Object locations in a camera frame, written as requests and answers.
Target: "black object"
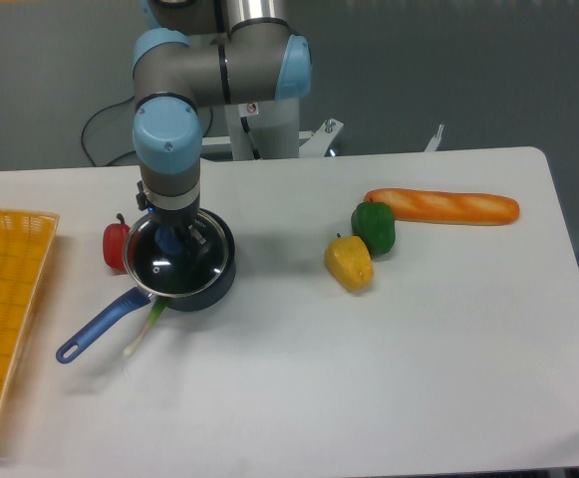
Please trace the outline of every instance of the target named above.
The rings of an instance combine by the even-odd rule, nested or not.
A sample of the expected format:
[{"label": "black object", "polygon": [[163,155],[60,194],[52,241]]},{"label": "black object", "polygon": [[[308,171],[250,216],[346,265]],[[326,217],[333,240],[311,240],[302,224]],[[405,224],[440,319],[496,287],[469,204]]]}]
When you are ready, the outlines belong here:
[{"label": "black object", "polygon": [[139,287],[169,297],[167,306],[182,312],[218,302],[236,275],[233,235],[219,216],[200,209],[191,231],[163,226],[149,214],[130,231],[124,251]]}]

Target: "blue pan handle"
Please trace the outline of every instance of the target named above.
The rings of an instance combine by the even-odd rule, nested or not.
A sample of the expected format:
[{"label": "blue pan handle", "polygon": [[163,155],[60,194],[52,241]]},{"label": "blue pan handle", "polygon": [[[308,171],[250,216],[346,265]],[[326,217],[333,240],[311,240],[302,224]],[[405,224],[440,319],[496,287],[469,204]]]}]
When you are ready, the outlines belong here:
[{"label": "blue pan handle", "polygon": [[151,294],[147,294],[138,287],[129,289],[60,346],[57,350],[57,360],[60,363],[70,363],[121,317],[146,306],[150,299]]}]

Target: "black cable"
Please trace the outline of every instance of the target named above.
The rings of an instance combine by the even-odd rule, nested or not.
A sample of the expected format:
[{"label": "black cable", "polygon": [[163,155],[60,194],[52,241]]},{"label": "black cable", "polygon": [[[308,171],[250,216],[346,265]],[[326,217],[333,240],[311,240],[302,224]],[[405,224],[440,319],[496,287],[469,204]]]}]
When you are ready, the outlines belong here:
[{"label": "black cable", "polygon": [[[114,103],[113,105],[109,105],[108,107],[105,107],[105,108],[98,110],[96,113],[94,113],[92,116],[90,116],[90,118],[84,124],[83,129],[81,130],[81,148],[82,148],[83,152],[86,154],[86,156],[88,157],[88,160],[90,161],[90,163],[92,164],[93,167],[98,167],[98,166],[95,163],[95,161],[93,160],[93,158],[90,156],[90,152],[86,148],[85,136],[86,136],[86,130],[88,129],[88,126],[94,120],[94,118],[96,118],[101,113],[104,113],[107,110],[111,110],[112,108],[121,107],[123,105],[126,105],[127,103],[131,102],[133,99],[134,99],[134,95],[132,95],[131,97],[129,97],[126,100],[123,100],[122,102]],[[202,137],[207,136],[207,134],[211,130],[212,126],[213,126],[213,108],[209,108],[209,124],[207,125],[205,132],[202,134]],[[135,153],[136,153],[135,149],[133,149],[132,151],[124,152],[123,154],[112,159],[111,161],[108,161],[104,166],[113,166],[113,165],[115,165],[116,162],[120,161],[124,157],[130,156],[130,155],[135,154]]]},{"label": "black cable", "polygon": [[136,154],[136,153],[137,152],[135,149],[128,151],[128,152],[124,152],[123,154],[115,157],[113,160],[106,162],[105,166],[115,166],[115,162],[118,162],[121,159],[123,159],[124,157],[128,157],[128,156],[131,156],[131,155]]},{"label": "black cable", "polygon": [[202,137],[207,137],[207,134],[209,133],[209,130],[211,129],[212,126],[213,126],[213,108],[209,108],[209,124],[207,125],[205,132],[202,134]]},{"label": "black cable", "polygon": [[83,149],[83,152],[86,154],[86,156],[88,157],[88,160],[90,161],[90,163],[92,164],[93,167],[97,167],[97,164],[94,162],[94,160],[90,156],[90,153],[88,152],[88,149],[86,148],[86,141],[85,141],[86,129],[88,129],[88,126],[94,120],[94,118],[96,118],[101,113],[106,112],[107,110],[111,110],[112,108],[121,107],[122,105],[126,105],[127,103],[131,102],[133,99],[134,99],[134,95],[132,95],[131,97],[129,97],[126,100],[123,100],[122,102],[114,103],[113,105],[109,105],[108,107],[105,107],[105,108],[98,110],[96,113],[94,113],[92,116],[90,116],[90,118],[84,124],[83,129],[81,129],[81,148]]}]

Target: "blue joint cap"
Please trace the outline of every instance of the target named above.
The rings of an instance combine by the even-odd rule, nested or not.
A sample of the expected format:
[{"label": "blue joint cap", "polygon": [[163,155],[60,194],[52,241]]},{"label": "blue joint cap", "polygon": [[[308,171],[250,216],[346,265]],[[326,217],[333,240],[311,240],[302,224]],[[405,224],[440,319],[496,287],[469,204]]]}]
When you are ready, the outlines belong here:
[{"label": "blue joint cap", "polygon": [[158,22],[156,17],[153,15],[151,8],[149,7],[148,0],[141,0],[141,10],[145,14],[145,20],[147,21],[147,27],[150,29],[160,28],[161,24]]},{"label": "blue joint cap", "polygon": [[200,160],[202,130],[193,108],[174,97],[141,105],[132,140],[142,163],[161,174],[179,174]]},{"label": "blue joint cap", "polygon": [[134,69],[137,66],[137,62],[145,53],[164,43],[182,43],[188,47],[189,39],[176,30],[168,30],[166,28],[147,30],[139,36],[137,43],[134,45],[134,64],[132,68]]},{"label": "blue joint cap", "polygon": [[280,68],[276,100],[302,98],[311,91],[311,55],[305,37],[292,35]]}]

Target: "green bell pepper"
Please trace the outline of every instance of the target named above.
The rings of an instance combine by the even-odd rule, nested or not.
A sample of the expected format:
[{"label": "green bell pepper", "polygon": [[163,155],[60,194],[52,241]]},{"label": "green bell pepper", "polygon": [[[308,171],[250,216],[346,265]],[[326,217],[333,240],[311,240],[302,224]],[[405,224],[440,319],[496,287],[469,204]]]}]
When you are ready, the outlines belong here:
[{"label": "green bell pepper", "polygon": [[387,254],[396,243],[396,220],[384,202],[363,202],[351,215],[351,229],[372,256]]}]

